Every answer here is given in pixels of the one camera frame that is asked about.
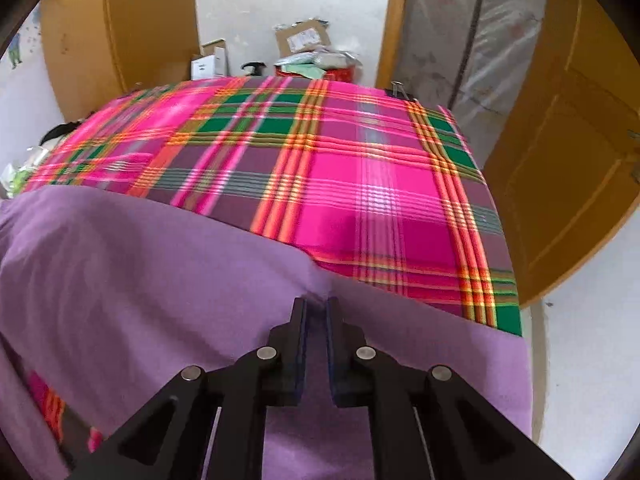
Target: transparent plastic covering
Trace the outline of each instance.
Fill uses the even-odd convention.
[[[424,106],[452,109],[480,167],[526,78],[545,3],[482,0],[473,23],[476,0],[407,0],[394,78]]]

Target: purple cloth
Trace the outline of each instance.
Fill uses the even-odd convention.
[[[88,187],[44,187],[1,204],[0,258],[0,332],[107,434],[184,366],[229,365],[286,322],[295,297],[331,294],[371,345],[413,367],[450,365],[530,433],[524,339],[321,270],[295,248],[203,216]],[[366,409],[331,405],[319,314],[302,406],[268,411],[266,480],[373,476]],[[54,446],[33,441],[21,423],[38,426],[35,408],[16,410],[20,387],[3,386],[0,428],[36,480],[61,479]]]

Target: plaid tablecloth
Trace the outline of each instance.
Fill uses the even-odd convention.
[[[448,110],[356,85],[222,78],[92,115],[25,191],[148,198],[294,245],[319,266],[520,334],[494,202]]]

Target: brown door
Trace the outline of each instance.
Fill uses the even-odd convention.
[[[574,272],[640,191],[640,66],[596,0],[547,0],[538,45],[484,174],[521,304]]]

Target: silver screw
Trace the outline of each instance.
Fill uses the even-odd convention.
[[[356,350],[356,355],[365,361],[373,359],[376,356],[376,351],[370,346],[361,346]]]
[[[451,378],[451,370],[446,366],[436,366],[431,370],[431,375],[439,381],[448,381]]]
[[[268,361],[269,359],[276,357],[278,352],[273,346],[263,346],[262,348],[258,348],[258,351],[255,354],[258,356],[258,359]]]
[[[202,370],[200,370],[199,366],[191,365],[191,366],[187,366],[184,370],[182,370],[180,372],[180,376],[185,381],[195,381],[200,376],[201,373],[202,373]]]

